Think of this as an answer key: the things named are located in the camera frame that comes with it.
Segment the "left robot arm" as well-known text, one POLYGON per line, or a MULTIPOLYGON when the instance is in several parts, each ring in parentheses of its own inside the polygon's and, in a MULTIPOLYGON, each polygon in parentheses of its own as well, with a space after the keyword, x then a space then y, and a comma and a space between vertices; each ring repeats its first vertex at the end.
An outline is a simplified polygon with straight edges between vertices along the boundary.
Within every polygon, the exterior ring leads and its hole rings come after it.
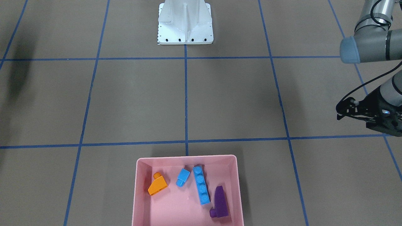
MULTIPOLYGON (((391 30, 393 8, 400 0, 366 0, 354 34, 340 43, 343 63, 368 63, 401 60, 402 32, 391 30)), ((402 75, 401 63, 379 76, 395 73, 385 83, 357 101, 346 94, 336 105, 337 120, 350 117, 366 122, 366 128, 401 137, 402 75)))

